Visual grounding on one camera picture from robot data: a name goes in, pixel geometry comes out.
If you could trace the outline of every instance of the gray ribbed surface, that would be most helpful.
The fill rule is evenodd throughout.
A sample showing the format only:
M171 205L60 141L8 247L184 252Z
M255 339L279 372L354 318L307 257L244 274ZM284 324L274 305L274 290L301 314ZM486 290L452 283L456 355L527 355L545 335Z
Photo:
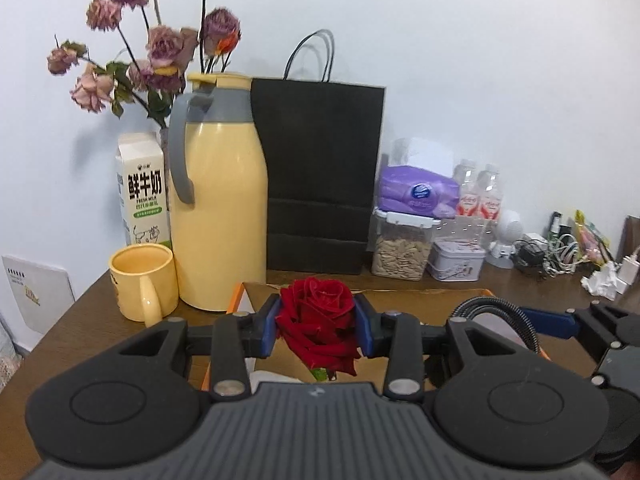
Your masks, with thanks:
M448 446L417 406L370 384L263 384L214 406L199 430L153 462L118 471L45 463L33 480L595 480L586 463L559 472L493 468Z

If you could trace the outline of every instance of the yellow mug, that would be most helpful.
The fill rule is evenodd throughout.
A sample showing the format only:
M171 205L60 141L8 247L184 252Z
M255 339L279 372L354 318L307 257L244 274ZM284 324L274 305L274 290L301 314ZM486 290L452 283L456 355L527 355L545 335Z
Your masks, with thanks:
M120 312L152 326L178 306L174 254L160 244L130 245L109 259Z

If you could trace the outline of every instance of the carton top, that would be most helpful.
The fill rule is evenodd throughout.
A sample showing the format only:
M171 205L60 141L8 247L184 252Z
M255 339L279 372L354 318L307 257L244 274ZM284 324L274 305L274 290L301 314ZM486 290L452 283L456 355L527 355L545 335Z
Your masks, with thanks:
M116 156L122 160L136 160L150 156L162 156L162 150L156 140L156 134L145 132L121 134L118 137Z

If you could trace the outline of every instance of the gray thermos handle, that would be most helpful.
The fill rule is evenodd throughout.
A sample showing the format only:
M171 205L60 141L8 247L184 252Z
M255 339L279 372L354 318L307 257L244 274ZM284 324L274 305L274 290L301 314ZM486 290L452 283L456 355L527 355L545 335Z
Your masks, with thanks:
M169 121L169 170L174 182L175 193L185 204L195 202L193 182L187 174L187 160L184 147L184 129L187 125L187 115L191 105L209 108L213 104L213 97L202 94L182 94L175 98Z

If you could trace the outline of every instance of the yellow thermos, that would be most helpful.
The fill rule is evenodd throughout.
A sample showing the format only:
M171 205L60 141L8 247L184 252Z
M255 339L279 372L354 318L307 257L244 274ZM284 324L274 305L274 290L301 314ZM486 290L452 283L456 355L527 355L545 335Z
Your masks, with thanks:
M239 282L264 283L267 166L251 114L251 79L188 76L175 99L169 210L180 298L224 311Z

